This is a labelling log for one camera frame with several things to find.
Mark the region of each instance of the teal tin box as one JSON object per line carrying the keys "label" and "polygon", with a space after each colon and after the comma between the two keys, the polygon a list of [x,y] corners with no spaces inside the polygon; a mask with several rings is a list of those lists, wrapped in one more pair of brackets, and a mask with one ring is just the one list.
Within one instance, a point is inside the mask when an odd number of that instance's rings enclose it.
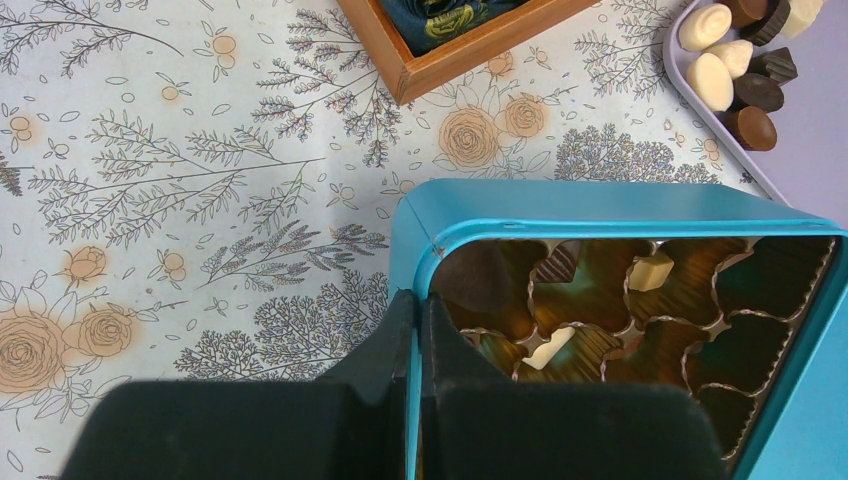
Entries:
{"label": "teal tin box", "polygon": [[[707,411],[735,478],[848,478],[845,238],[718,185],[434,180],[398,206],[390,291],[423,302],[445,258],[496,247],[506,304],[480,313],[443,296],[514,380],[677,385]],[[546,365],[525,361],[563,329]],[[412,347],[415,426],[415,334]],[[407,478],[417,451],[408,427]]]}

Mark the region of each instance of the wooden tray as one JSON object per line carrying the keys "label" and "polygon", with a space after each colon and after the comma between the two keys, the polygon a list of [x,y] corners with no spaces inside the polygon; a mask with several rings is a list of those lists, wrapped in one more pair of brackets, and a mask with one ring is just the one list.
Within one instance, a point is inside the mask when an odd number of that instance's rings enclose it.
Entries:
{"label": "wooden tray", "polygon": [[597,0],[530,0],[420,57],[409,51],[381,0],[339,0],[398,104],[449,80],[585,10]]}

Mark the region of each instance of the purple surface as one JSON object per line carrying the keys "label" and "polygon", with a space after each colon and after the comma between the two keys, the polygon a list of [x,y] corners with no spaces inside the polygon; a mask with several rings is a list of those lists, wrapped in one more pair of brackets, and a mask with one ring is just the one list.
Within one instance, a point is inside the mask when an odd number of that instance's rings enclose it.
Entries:
{"label": "purple surface", "polygon": [[[774,200],[848,228],[848,1],[825,3],[813,26],[792,40],[778,35],[754,47],[755,56],[789,47],[798,66],[798,78],[783,86],[785,106],[769,114],[778,132],[770,152],[743,150],[686,83],[700,53],[680,46],[678,29],[693,10],[711,3],[695,0],[669,29],[663,59],[671,83]],[[731,30],[720,43],[737,38]]]}

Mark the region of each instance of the floral paper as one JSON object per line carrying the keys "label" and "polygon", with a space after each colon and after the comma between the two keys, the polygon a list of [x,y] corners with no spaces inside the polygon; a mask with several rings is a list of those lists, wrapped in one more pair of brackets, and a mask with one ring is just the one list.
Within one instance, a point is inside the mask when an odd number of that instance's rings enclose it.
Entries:
{"label": "floral paper", "polygon": [[398,106],[330,0],[0,0],[0,478],[59,475],[122,383],[329,368],[428,179],[758,193],[665,79],[681,7],[605,0]]}

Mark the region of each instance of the rose illustration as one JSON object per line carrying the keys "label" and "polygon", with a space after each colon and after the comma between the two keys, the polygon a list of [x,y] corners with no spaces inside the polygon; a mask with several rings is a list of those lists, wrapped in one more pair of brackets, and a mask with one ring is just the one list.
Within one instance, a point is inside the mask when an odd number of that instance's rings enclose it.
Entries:
{"label": "rose illustration", "polygon": [[62,331],[37,313],[0,320],[0,392],[44,387],[62,372],[64,350]]}
{"label": "rose illustration", "polygon": [[439,146],[461,170],[491,162],[498,152],[498,130],[492,117],[470,107],[451,112],[442,124]]}
{"label": "rose illustration", "polygon": [[71,348],[87,355],[111,357],[127,348],[132,340],[132,320],[114,310],[91,312],[62,333]]}
{"label": "rose illustration", "polygon": [[486,65],[489,69],[489,73],[495,77],[500,78],[508,72],[512,71],[512,53],[506,51],[497,57],[489,60],[489,63]]}
{"label": "rose illustration", "polygon": [[71,256],[68,272],[75,282],[86,281],[103,273],[106,254],[96,247],[85,247]]}
{"label": "rose illustration", "polygon": [[545,126],[542,104],[535,99],[520,97],[512,100],[501,111],[495,122],[501,130],[516,137],[532,137]]}

